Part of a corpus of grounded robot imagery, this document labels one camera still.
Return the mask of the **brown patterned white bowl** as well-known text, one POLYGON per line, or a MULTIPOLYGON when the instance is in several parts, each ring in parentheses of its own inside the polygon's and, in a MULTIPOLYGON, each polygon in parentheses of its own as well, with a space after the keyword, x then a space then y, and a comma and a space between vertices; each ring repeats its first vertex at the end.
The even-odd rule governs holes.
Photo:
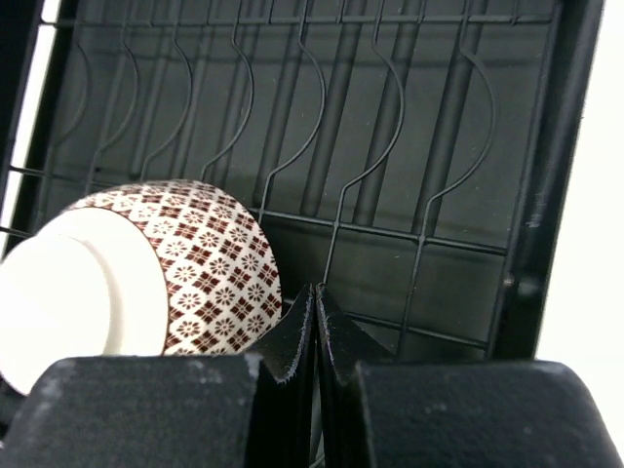
POLYGON ((1 263, 1 376, 27 395, 52 364, 235 354, 282 316, 249 211, 197 180, 111 187, 66 207, 1 263))

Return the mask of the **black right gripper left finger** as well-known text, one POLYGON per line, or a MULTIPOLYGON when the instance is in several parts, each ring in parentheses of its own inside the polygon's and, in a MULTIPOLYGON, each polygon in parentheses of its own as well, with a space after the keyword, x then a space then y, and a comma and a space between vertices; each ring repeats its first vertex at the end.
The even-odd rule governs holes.
POLYGON ((314 302, 313 287, 303 287, 243 354, 53 364, 18 409, 2 465, 307 466, 314 302))

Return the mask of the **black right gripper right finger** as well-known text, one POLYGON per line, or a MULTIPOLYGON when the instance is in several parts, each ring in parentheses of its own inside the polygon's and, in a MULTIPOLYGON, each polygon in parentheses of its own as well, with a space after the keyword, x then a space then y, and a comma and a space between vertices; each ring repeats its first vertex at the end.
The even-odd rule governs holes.
POLYGON ((548 361, 397 363, 319 286, 330 467, 619 467, 587 386, 548 361))

